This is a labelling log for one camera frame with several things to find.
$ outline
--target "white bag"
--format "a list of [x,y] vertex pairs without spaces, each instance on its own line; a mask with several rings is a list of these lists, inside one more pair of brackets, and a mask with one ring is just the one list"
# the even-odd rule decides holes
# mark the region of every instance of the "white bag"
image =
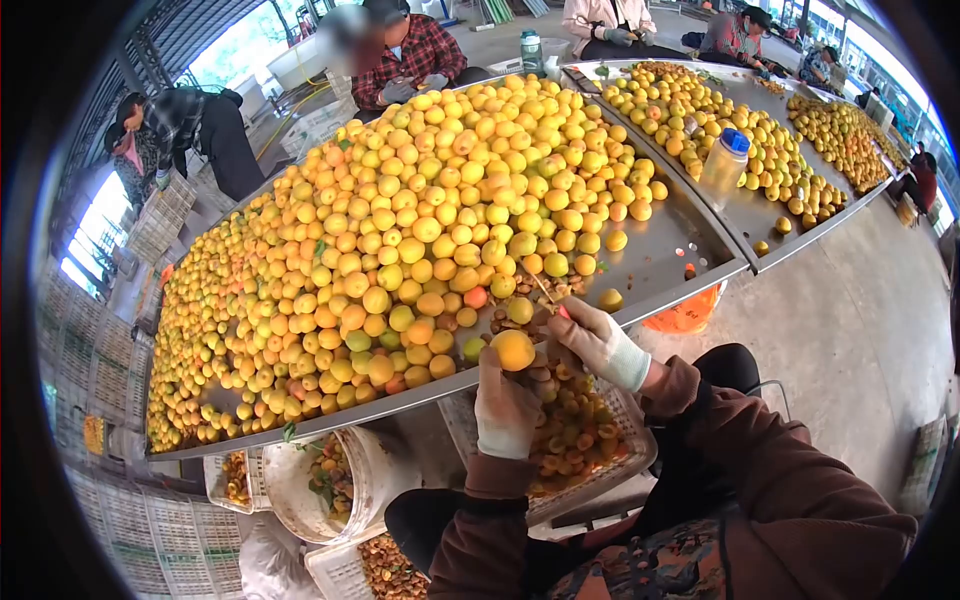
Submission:
[[249,600],[316,600],[320,589],[263,521],[240,545],[240,582]]

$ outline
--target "brown jacket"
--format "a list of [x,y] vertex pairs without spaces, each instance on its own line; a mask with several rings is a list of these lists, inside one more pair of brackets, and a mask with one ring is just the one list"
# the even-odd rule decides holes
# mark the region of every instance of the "brown jacket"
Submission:
[[[668,365],[658,401],[663,416],[682,413],[700,384],[700,373],[680,358]],[[814,448],[805,427],[784,423],[759,398],[713,388],[712,404],[699,414],[687,441],[726,470],[739,511],[627,546],[605,548],[603,540],[636,518],[592,532],[586,544],[600,548],[597,557],[564,577],[553,597],[877,596],[906,554],[916,520],[898,515],[846,465]],[[467,494],[517,498],[535,474],[536,466],[524,461],[474,456]],[[459,511],[434,557],[430,597],[520,597],[526,540],[522,515]]]

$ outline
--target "stainless steel table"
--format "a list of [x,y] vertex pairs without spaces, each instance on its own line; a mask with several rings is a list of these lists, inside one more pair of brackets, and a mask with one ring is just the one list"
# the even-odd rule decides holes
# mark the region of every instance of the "stainless steel table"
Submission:
[[[500,79],[493,78],[490,81],[497,82]],[[588,101],[599,105],[596,99]],[[605,113],[608,120],[616,123],[608,111]],[[610,231],[622,229],[627,232],[629,241],[627,247],[619,252],[601,249],[598,261],[606,262],[609,270],[602,275],[585,277],[587,295],[584,300],[596,303],[603,290],[607,288],[619,290],[623,295],[624,307],[613,317],[624,327],[638,323],[690,298],[710,286],[745,271],[749,266],[743,251],[727,229],[694,192],[689,182],[677,175],[672,167],[673,159],[669,157],[664,159],[659,154],[651,152],[650,145],[640,139],[640,135],[635,132],[628,134],[628,141],[635,146],[638,158],[648,156],[654,161],[656,165],[654,180],[660,180],[667,186],[668,197],[665,201],[653,202],[653,215],[650,220],[641,223],[628,217],[621,223],[608,221],[600,231],[601,239],[605,239]],[[242,209],[265,191],[272,190],[273,183],[268,181],[239,204],[237,209]],[[692,266],[697,274],[690,280],[684,276],[688,265]],[[489,332],[492,313],[492,307],[484,308],[480,311],[477,325],[471,328],[458,328],[455,333],[458,347],[470,337]],[[331,415],[305,420],[297,424],[293,439],[298,440],[317,433],[388,417],[461,392],[478,383],[479,369],[473,367],[413,390],[382,397],[368,404]],[[235,390],[224,390],[215,386],[208,401],[215,404],[221,411],[232,411],[241,400]],[[168,461],[197,458],[241,448],[275,444],[282,439],[282,430],[272,429],[216,444],[149,455],[147,459]]]
[[[787,119],[788,111],[786,101],[794,92],[810,98],[820,98],[827,102],[834,100],[847,102],[842,98],[832,96],[823,90],[811,88],[795,80],[777,79],[777,83],[782,84],[786,90],[782,95],[775,95],[765,87],[754,82],[752,78],[753,71],[751,69],[715,64],[712,62],[702,62],[699,60],[672,60],[670,62],[681,64],[694,72],[709,72],[710,75],[719,78],[723,82],[723,87],[715,83],[707,83],[706,85],[719,90],[724,98],[732,98],[735,105],[746,104],[750,107],[750,110],[766,110],[771,118],[777,119],[782,125],[790,129],[790,131],[794,130],[792,124],[789,123],[789,119]],[[629,79],[629,67],[635,63],[636,60],[591,60],[572,63],[566,67],[576,68],[591,80],[599,80],[606,86],[612,84],[613,80],[617,77],[626,76]],[[596,69],[601,64],[606,65],[610,69],[608,75],[600,76],[596,74]],[[627,73],[621,72],[621,68],[627,68]],[[659,156],[664,163],[669,165],[669,168],[673,170],[673,178],[686,181],[694,193],[707,201],[708,206],[710,206],[713,200],[711,190],[694,181],[676,158],[670,156],[651,136],[634,125],[629,117],[621,114],[619,110],[615,109],[602,98],[599,98],[598,102],[608,109],[607,114],[612,118],[619,119],[621,124],[646,146],[648,153]],[[806,163],[813,168],[816,175],[822,175],[827,182],[832,183],[835,188],[847,192],[848,196],[846,208],[837,212],[817,227],[809,231],[804,231],[801,218],[786,210],[784,204],[780,202],[770,202],[763,197],[761,191],[752,191],[745,187],[735,189],[722,210],[713,210],[712,206],[710,206],[710,209],[713,210],[716,217],[724,225],[737,246],[739,246],[740,250],[747,257],[747,260],[750,262],[750,267],[755,273],[760,273],[776,265],[794,252],[813,243],[820,236],[851,218],[856,211],[869,204],[870,201],[882,193],[896,177],[896,174],[893,172],[893,163],[891,162],[887,167],[888,170],[891,171],[891,177],[887,178],[887,180],[862,198],[857,198],[857,194],[847,179],[836,171],[830,163],[823,160],[814,149],[813,144],[806,139],[801,143],[801,154],[803,154]],[[778,217],[790,219],[793,225],[793,230],[790,233],[781,235],[774,229],[774,222]],[[765,256],[757,256],[756,252],[754,252],[753,244],[759,240],[766,241],[770,247],[769,253]]]

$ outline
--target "water bottle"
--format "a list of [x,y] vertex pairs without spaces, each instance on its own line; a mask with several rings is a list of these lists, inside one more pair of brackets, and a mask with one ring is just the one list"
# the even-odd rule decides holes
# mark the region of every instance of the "water bottle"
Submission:
[[537,77],[546,77],[543,71],[543,52],[540,48],[540,36],[532,29],[520,34],[520,58],[523,60],[523,74],[533,73]]
[[715,210],[722,210],[727,205],[737,180],[747,168],[748,150],[750,140],[747,136],[729,128],[723,130],[720,139],[710,148],[700,184],[712,192],[709,201]]

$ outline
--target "green water bottle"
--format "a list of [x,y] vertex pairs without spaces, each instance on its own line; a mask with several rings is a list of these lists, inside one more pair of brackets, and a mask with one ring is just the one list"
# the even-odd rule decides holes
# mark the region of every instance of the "green water bottle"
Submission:
[[532,29],[520,34],[520,58],[523,60],[523,74],[533,73],[537,77],[546,77],[543,71],[543,52],[540,48],[540,36]]

